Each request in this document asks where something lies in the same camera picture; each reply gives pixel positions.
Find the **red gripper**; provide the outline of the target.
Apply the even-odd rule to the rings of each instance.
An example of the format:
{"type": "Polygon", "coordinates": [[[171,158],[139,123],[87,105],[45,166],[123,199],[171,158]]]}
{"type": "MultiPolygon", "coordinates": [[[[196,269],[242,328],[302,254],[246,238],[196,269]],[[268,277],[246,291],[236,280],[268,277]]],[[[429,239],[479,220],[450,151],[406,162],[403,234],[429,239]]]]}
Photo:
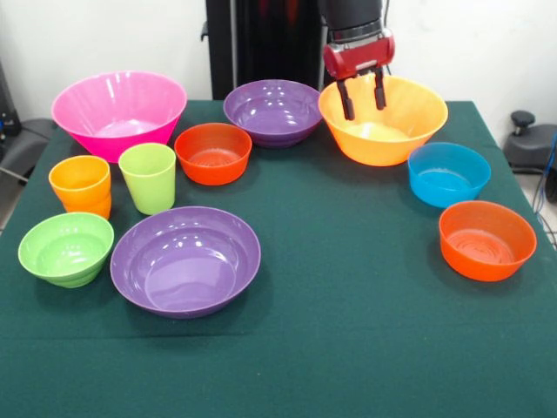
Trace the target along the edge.
{"type": "MultiPolygon", "coordinates": [[[[324,48],[323,58],[325,68],[336,81],[339,90],[345,120],[354,120],[352,100],[346,89],[346,79],[354,78],[365,71],[373,71],[388,65],[393,60],[395,42],[393,36],[368,38],[364,43],[327,44],[324,48]]],[[[375,103],[378,110],[386,107],[384,89],[384,72],[374,71],[375,103]]]]}

